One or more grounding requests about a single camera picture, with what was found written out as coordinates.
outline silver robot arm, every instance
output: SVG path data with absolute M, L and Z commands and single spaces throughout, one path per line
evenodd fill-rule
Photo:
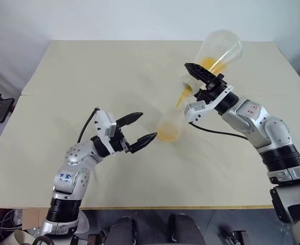
M 194 120 L 217 110 L 231 127 L 243 133 L 260 154 L 268 169 L 268 177 L 277 185 L 270 190 L 272 203 L 279 219 L 292 227 L 293 239 L 300 244 L 300 155 L 285 122 L 267 112 L 258 103 L 238 98 L 231 86 L 203 67 L 185 64 L 190 75 L 201 80 L 206 90 L 194 95 L 198 102 L 185 108 L 187 120 Z
M 115 155 L 116 152 L 135 153 L 156 137 L 156 133 L 152 133 L 141 137 L 132 145 L 127 142 L 121 127 L 133 123 L 142 115 L 140 112 L 131 113 L 116 121 L 109 112 L 94 110 L 83 130 L 94 116 L 92 121 L 98 135 L 73 145 L 66 152 L 64 163 L 54 178 L 51 206 L 42 224 L 41 236 L 73 234 L 79 221 L 79 206 L 94 167 L 103 158 Z

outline black cable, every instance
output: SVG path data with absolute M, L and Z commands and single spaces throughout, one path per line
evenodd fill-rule
M 33 241 L 32 245 L 37 245 L 38 242 L 45 242 L 47 245 L 55 245 L 53 240 L 47 236 L 38 236 L 35 238 L 35 240 Z
M 190 122 L 189 124 L 192 125 L 193 127 L 197 128 L 197 129 L 200 129 L 200 130 L 203 130 L 203 131 L 206 131 L 206 132 L 209 132 L 209 133 L 230 135 L 230 136 L 235 136 L 235 137 L 239 137 L 239 138 L 248 140 L 246 137 L 244 137 L 242 135 L 232 134 L 232 133 L 226 133 L 226 132 L 220 132 L 220 131 L 214 131 L 214 130 L 210 130 L 210 129 L 201 128 L 201 127 L 195 125 L 193 122 Z
M 77 143 L 80 142 L 80 140 L 82 139 L 82 136 L 83 136 L 83 133 L 87 127 L 87 125 L 89 124 L 89 121 L 92 119 L 92 117 L 94 116 L 94 114 L 96 113 L 96 111 L 98 111 L 99 108 L 95 108 L 94 111 L 92 112 L 92 114 L 89 116 L 89 118 L 87 119 L 86 123 L 84 124 L 84 127 L 82 128 L 82 131 L 80 132 L 79 134 L 79 137 L 78 137 L 78 140 L 77 140 Z

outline table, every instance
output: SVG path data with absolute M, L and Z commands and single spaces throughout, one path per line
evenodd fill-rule
M 94 107 L 116 118 L 133 142 L 174 106 L 183 64 L 199 41 L 52 41 L 0 137 L 0 207 L 46 208 L 55 172 Z M 225 81 L 284 119 L 300 152 L 300 78 L 273 42 L 244 42 Z M 216 112 L 200 126 L 234 132 Z M 94 136 L 87 127 L 83 139 Z M 259 154 L 245 140 L 185 125 L 180 140 L 155 139 L 95 168 L 81 208 L 271 208 Z

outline pouring liquid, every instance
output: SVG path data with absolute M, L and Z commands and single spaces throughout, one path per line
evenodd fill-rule
M 217 74 L 223 69 L 225 69 L 225 64 L 221 62 L 217 62 L 215 58 L 206 57 L 201 62 L 200 65 L 206 69 L 208 69 L 211 73 Z M 182 131 L 182 125 L 180 124 L 180 117 L 184 117 L 183 113 L 178 109 L 180 104 L 187 97 L 191 97 L 193 95 L 192 88 L 188 84 L 184 84 L 184 89 L 181 92 L 179 100 L 176 104 L 175 111 L 165 116 L 165 119 L 159 123 L 157 126 L 158 138 L 165 142 L 175 142 L 179 139 Z

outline orange liquid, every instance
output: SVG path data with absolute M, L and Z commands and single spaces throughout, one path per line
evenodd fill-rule
M 167 121 L 157 128 L 158 138 L 165 142 L 175 142 L 181 135 L 181 128 L 172 121 Z
M 217 75 L 226 68 L 226 65 L 224 63 L 221 63 L 219 61 L 217 62 L 217 60 L 212 57 L 205 57 L 203 60 L 201 60 L 199 65 L 215 75 Z M 184 99 L 190 96 L 192 96 L 192 88 L 190 86 L 185 87 L 184 90 L 181 92 L 176 108 L 179 107 L 180 103 Z
M 201 60 L 200 66 L 204 67 L 214 75 L 217 75 L 224 69 L 226 69 L 226 65 L 224 63 L 221 63 L 220 61 L 217 62 L 215 58 L 212 57 L 206 57 L 203 60 Z
M 192 88 L 189 85 L 186 85 L 186 87 L 183 89 L 183 91 L 181 92 L 181 95 L 179 97 L 179 100 L 177 102 L 176 108 L 179 107 L 180 103 L 186 99 L 187 97 L 192 96 Z

